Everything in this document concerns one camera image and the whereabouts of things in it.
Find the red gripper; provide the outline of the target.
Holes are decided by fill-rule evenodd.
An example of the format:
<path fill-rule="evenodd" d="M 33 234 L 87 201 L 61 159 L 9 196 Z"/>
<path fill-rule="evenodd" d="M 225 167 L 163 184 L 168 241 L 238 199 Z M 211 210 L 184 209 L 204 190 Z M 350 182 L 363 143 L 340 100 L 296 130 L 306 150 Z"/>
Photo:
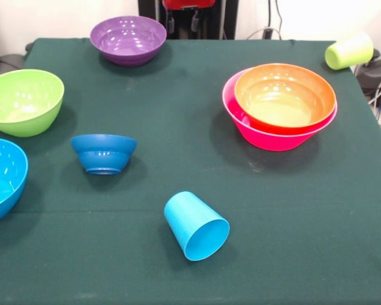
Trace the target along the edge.
<path fill-rule="evenodd" d="M 167 29 L 174 31 L 175 20 L 172 10 L 183 10 L 186 8 L 197 8 L 191 19 L 191 31 L 198 31 L 200 20 L 199 9 L 211 8 L 215 4 L 215 0 L 162 0 L 164 8 L 167 10 Z"/>

